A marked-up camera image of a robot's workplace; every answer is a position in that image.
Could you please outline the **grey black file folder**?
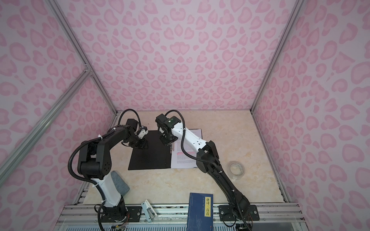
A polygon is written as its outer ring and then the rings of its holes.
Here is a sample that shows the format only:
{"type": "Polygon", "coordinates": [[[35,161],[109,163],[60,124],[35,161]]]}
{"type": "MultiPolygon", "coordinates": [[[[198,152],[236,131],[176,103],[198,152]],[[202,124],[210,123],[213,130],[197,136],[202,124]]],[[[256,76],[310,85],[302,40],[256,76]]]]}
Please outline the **grey black file folder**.
{"type": "Polygon", "coordinates": [[[145,138],[148,149],[133,149],[129,170],[168,169],[171,168],[172,145],[165,146],[160,141],[157,131],[150,131],[145,138]]]}

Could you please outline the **white paper sheet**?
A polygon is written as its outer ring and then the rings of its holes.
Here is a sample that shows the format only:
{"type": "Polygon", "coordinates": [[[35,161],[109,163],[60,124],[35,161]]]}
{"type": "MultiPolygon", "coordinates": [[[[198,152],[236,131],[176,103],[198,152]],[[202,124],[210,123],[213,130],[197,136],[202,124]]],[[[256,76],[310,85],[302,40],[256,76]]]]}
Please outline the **white paper sheet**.
{"type": "MultiPolygon", "coordinates": [[[[202,139],[202,130],[201,129],[191,129],[195,135],[202,139]]],[[[193,151],[191,147],[189,147],[184,142],[184,149],[186,152],[194,157],[196,157],[196,153],[193,151]]],[[[186,168],[197,168],[196,160],[193,160],[187,157],[181,149],[181,138],[178,138],[172,145],[172,155],[171,155],[171,168],[172,169],[186,169],[186,168]]]]}

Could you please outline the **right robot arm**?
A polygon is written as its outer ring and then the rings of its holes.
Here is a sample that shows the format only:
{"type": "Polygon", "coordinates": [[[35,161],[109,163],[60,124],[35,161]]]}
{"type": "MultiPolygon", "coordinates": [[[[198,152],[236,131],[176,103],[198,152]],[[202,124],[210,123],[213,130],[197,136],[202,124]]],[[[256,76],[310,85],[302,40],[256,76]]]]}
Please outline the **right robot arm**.
{"type": "Polygon", "coordinates": [[[197,168],[214,179],[226,196],[229,205],[232,206],[234,216],[245,223],[249,217],[248,209],[251,204],[223,170],[215,143],[205,141],[190,131],[186,127],[184,117],[177,110],[160,114],[155,121],[161,142],[168,146],[180,140],[184,155],[195,160],[197,168]]]}

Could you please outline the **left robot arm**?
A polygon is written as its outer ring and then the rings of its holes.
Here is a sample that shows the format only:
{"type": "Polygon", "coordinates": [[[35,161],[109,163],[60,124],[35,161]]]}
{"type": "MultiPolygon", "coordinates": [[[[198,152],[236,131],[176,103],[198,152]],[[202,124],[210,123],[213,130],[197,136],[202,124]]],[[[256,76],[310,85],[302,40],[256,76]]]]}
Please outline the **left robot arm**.
{"type": "Polygon", "coordinates": [[[140,126],[135,119],[128,119],[125,125],[110,128],[79,150],[78,173],[91,180],[101,194],[104,204],[97,212],[103,218],[121,221],[128,216],[123,197],[130,188],[117,172],[111,170],[110,150],[120,142],[131,148],[147,149],[147,134],[146,127],[140,126]]]}

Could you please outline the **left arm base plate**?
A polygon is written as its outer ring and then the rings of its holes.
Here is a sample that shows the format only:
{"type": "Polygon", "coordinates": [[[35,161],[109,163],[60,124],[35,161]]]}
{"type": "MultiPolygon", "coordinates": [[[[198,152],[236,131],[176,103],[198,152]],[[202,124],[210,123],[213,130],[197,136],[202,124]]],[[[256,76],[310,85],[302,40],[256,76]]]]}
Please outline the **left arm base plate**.
{"type": "Polygon", "coordinates": [[[129,206],[129,207],[103,207],[101,215],[101,221],[105,223],[113,222],[139,222],[141,217],[142,207],[140,206],[129,206]]]}

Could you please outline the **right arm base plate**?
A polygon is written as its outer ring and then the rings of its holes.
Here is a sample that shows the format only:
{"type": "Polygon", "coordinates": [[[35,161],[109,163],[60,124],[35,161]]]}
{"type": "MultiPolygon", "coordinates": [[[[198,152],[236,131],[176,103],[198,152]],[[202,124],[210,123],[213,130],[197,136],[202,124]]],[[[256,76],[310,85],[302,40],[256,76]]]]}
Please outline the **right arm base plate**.
{"type": "MultiPolygon", "coordinates": [[[[230,205],[219,205],[220,221],[235,221],[241,220],[238,217],[238,210],[236,207],[230,205]]],[[[259,221],[259,213],[256,205],[250,205],[248,210],[243,212],[246,221],[259,221]]]]}

